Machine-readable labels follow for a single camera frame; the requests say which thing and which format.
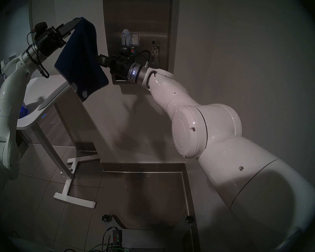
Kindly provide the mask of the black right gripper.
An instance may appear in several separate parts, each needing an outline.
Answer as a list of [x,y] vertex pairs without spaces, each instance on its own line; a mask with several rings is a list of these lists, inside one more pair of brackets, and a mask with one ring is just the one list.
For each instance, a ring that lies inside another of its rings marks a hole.
[[112,82],[130,82],[128,73],[135,62],[134,56],[129,57],[123,55],[98,55],[98,64],[102,67],[109,68],[112,76]]

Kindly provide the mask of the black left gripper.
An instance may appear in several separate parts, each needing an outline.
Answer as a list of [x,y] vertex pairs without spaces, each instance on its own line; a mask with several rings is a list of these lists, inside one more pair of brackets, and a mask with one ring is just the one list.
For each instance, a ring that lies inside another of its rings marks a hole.
[[53,26],[48,28],[47,25],[35,25],[35,44],[37,49],[42,55],[49,57],[54,51],[66,44],[59,29],[63,27],[63,34],[69,34],[79,22],[80,18],[75,18],[57,28]]

